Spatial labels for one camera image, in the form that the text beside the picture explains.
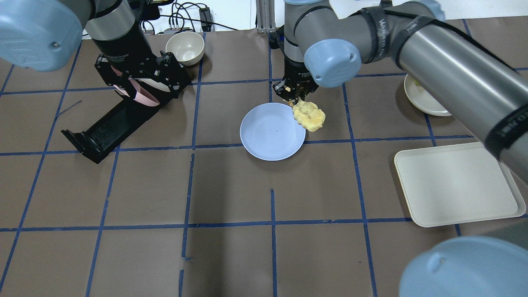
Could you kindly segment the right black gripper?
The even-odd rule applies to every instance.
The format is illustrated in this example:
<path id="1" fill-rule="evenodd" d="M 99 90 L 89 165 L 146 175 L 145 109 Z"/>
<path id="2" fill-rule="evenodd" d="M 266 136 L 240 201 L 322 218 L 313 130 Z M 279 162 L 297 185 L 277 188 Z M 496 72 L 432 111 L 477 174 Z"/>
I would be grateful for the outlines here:
<path id="1" fill-rule="evenodd" d="M 285 62 L 284 74 L 281 81 L 272 86 L 277 96 L 287 103 L 303 102 L 309 94 L 314 93 L 319 85 L 305 67 L 300 62 Z"/>

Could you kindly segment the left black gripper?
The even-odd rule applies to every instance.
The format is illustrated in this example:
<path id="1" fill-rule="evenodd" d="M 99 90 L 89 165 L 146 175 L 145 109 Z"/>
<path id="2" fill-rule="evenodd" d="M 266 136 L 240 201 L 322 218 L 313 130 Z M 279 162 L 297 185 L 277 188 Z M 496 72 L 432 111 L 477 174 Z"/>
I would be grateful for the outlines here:
<path id="1" fill-rule="evenodd" d="M 157 57 L 146 40 L 94 40 L 94 43 L 101 51 L 94 67 L 108 86 L 130 90 L 130 79 L 146 78 L 167 86 L 177 98 L 191 83 L 190 75 L 174 53 L 161 51 Z"/>

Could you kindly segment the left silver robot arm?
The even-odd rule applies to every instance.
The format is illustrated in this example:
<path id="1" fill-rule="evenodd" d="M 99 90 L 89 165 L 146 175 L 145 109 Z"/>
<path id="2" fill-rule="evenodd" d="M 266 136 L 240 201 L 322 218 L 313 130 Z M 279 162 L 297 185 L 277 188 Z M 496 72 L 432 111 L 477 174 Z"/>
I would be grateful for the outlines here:
<path id="1" fill-rule="evenodd" d="M 2 0 L 0 32 L 2 59 L 41 72 L 64 67 L 87 32 L 101 51 L 95 68 L 104 82 L 147 106 L 158 100 L 140 79 L 174 98 L 191 82 L 173 53 L 153 54 L 126 0 Z"/>

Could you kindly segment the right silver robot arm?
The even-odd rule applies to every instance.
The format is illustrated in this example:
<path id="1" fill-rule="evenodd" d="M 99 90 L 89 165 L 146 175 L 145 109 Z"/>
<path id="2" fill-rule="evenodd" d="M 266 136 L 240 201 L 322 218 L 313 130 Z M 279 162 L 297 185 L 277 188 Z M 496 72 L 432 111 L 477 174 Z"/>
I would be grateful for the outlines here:
<path id="1" fill-rule="evenodd" d="M 269 39 L 285 60 L 275 93 L 299 105 L 390 57 L 526 183 L 527 79 L 444 19 L 435 0 L 382 0 L 342 19 L 327 0 L 287 0 L 285 24 Z M 398 294 L 526 297 L 527 222 L 438 244 L 410 262 Z"/>

